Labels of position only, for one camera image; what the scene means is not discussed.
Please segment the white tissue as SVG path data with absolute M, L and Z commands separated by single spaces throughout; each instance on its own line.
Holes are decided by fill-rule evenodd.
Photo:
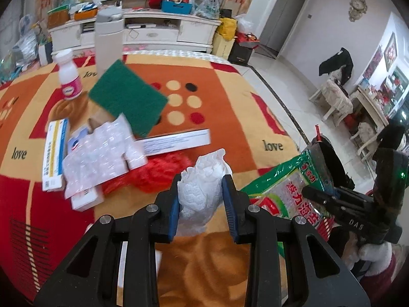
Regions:
M 177 182 L 180 204 L 178 236 L 195 236 L 206 230 L 223 201 L 222 179 L 231 175 L 232 169 L 224 160 L 225 149 L 221 148 L 200 156 L 196 164 L 186 168 Z

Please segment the green snack bag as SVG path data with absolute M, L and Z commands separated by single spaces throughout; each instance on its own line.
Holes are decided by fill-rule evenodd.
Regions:
M 305 217 L 328 240 L 334 220 L 323 206 L 302 195 L 305 186 L 319 191 L 333 190 L 322 155 L 314 156 L 310 150 L 277 165 L 241 190 L 252 204 L 272 215 L 286 219 Z

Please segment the black trash bin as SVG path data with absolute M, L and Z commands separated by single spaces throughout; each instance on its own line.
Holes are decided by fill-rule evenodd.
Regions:
M 312 158 L 324 191 L 334 193 L 335 188 L 340 187 L 354 190 L 354 181 L 345 172 L 340 158 L 327 137 L 324 135 L 314 137 L 307 145 L 306 151 Z

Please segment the long white box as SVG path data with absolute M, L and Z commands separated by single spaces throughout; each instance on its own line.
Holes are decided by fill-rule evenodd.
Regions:
M 211 143 L 211 137 L 210 130 L 204 129 L 150 137 L 138 140 L 136 143 L 143 148 L 144 154 L 149 157 L 207 146 Z

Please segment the clear blister pack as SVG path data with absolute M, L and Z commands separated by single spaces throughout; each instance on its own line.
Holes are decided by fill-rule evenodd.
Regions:
M 135 140 L 125 115 L 120 114 L 80 139 L 64 158 L 64 196 L 70 198 L 147 163 L 143 146 Z

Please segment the white dining table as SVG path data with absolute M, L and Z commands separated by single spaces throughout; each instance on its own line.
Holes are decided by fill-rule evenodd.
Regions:
M 366 110 L 368 115 L 374 121 L 375 126 L 377 127 L 377 132 L 380 132 L 384 127 L 389 124 L 389 121 L 382 113 L 381 109 L 375 103 L 374 99 L 371 99 L 369 95 L 362 90 L 360 87 L 357 88 L 354 92 L 349 95 L 351 101 L 356 99 Z

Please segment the green scouring pad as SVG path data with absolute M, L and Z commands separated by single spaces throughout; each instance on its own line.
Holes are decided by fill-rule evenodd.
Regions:
M 115 118 L 124 115 L 138 137 L 149 135 L 168 102 L 165 95 L 144 82 L 121 60 L 100 76 L 89 98 Z

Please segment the black box on floor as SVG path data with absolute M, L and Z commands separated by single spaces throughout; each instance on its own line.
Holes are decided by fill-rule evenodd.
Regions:
M 232 64 L 247 66 L 253 50 L 248 47 L 242 47 L 237 41 L 234 42 L 230 51 L 228 61 Z

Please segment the white pink bottle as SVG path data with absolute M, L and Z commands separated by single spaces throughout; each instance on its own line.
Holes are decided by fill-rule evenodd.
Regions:
M 58 65 L 58 77 L 63 96 L 66 100 L 73 100 L 81 95 L 83 86 L 78 68 L 73 61 L 72 49 L 64 49 L 55 55 Z

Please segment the cream paper bag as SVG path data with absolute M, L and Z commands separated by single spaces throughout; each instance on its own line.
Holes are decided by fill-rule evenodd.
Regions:
M 228 59 L 232 47 L 234 46 L 235 39 L 225 40 L 225 38 L 219 33 L 215 33 L 213 36 L 212 51 L 211 53 L 220 58 Z

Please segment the yellow bag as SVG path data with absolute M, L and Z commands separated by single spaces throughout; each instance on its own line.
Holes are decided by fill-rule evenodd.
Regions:
M 225 40 L 230 41 L 235 38 L 237 28 L 237 21 L 234 18 L 222 17 L 220 18 L 220 25 L 216 32 Z

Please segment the tall white container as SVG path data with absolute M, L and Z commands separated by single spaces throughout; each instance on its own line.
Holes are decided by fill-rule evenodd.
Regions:
M 123 9 L 118 6 L 100 9 L 94 24 L 96 72 L 100 78 L 123 57 Z

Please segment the blue storage basket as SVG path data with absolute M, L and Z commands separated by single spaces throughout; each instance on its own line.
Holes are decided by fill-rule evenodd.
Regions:
M 179 15 L 190 15 L 192 11 L 193 5 L 180 2 L 179 4 L 169 1 L 163 0 L 161 10 L 165 13 L 173 13 Z

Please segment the clear plastic bag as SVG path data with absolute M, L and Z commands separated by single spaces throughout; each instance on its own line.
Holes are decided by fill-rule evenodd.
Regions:
M 194 15 L 205 19 L 218 20 L 220 5 L 218 0 L 203 0 L 194 10 Z

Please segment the ornate wall clock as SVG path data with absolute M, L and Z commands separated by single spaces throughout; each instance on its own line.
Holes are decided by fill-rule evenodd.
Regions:
M 351 0 L 349 2 L 349 20 L 350 22 L 358 21 L 367 13 L 366 0 Z

